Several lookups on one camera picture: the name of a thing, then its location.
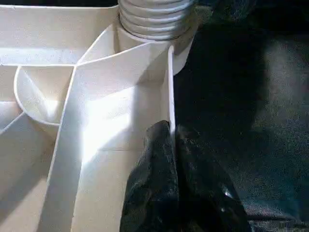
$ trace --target plastic partition wall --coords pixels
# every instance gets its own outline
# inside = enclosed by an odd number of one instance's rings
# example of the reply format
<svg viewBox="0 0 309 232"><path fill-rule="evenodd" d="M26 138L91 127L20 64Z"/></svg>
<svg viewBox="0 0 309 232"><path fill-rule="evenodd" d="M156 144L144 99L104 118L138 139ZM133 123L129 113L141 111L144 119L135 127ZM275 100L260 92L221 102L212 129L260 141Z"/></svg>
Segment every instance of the plastic partition wall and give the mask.
<svg viewBox="0 0 309 232"><path fill-rule="evenodd" d="M118 6L0 6L0 232L116 232L146 129L174 131L196 24L139 39Z"/></svg>

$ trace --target white plastic tray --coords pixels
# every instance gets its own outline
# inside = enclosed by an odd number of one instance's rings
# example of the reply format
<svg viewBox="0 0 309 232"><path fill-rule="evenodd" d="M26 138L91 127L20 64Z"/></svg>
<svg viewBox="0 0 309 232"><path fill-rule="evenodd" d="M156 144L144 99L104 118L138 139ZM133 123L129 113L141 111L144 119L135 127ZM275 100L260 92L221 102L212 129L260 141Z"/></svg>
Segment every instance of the white plastic tray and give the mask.
<svg viewBox="0 0 309 232"><path fill-rule="evenodd" d="M0 6L0 232L119 230L146 129L174 131L196 29L155 43L117 6Z"/></svg>

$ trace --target white plastic divider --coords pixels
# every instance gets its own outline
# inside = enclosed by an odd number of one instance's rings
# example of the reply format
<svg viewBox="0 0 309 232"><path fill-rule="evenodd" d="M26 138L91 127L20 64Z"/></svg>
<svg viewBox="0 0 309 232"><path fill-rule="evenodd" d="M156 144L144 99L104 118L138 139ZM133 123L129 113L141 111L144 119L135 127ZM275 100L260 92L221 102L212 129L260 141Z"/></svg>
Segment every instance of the white plastic divider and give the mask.
<svg viewBox="0 0 309 232"><path fill-rule="evenodd" d="M143 42L134 40L120 29L118 20L109 25L85 52L78 64L104 58L141 45Z"/></svg>
<svg viewBox="0 0 309 232"><path fill-rule="evenodd" d="M21 113L13 91L16 69L17 66L0 66L0 133Z"/></svg>
<svg viewBox="0 0 309 232"><path fill-rule="evenodd" d="M117 15L118 6L1 6L0 64L76 64Z"/></svg>
<svg viewBox="0 0 309 232"><path fill-rule="evenodd" d="M14 79L19 106L53 138L59 127L73 66L23 66Z"/></svg>
<svg viewBox="0 0 309 232"><path fill-rule="evenodd" d="M174 122L171 53L166 43L146 43L76 67L38 232L119 230L146 129Z"/></svg>

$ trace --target black cloth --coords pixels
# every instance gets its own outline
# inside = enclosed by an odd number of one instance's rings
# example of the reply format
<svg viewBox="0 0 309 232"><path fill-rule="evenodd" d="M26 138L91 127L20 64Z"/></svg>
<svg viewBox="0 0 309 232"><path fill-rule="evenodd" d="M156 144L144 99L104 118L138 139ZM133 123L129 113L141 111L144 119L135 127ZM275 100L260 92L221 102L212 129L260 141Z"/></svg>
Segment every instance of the black cloth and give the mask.
<svg viewBox="0 0 309 232"><path fill-rule="evenodd" d="M175 113L249 220L291 226L309 222L309 27L298 10L272 14L200 28L174 78Z"/></svg>

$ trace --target black fabric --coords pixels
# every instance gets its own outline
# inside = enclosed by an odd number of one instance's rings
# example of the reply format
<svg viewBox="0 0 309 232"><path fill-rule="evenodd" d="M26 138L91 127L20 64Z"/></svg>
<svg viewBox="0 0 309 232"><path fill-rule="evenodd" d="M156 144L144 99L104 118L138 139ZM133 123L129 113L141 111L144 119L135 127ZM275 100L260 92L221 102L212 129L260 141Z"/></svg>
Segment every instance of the black fabric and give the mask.
<svg viewBox="0 0 309 232"><path fill-rule="evenodd" d="M295 23L272 13L200 28L174 78L176 123L196 131L250 220L297 224L309 221L309 27L299 11Z"/></svg>
<svg viewBox="0 0 309 232"><path fill-rule="evenodd" d="M179 190L169 124L147 130L144 152L128 178L120 232L173 232L177 229Z"/></svg>
<svg viewBox="0 0 309 232"><path fill-rule="evenodd" d="M177 128L176 147L180 186L180 212L185 232L249 232L247 215L228 174L197 134Z"/></svg>

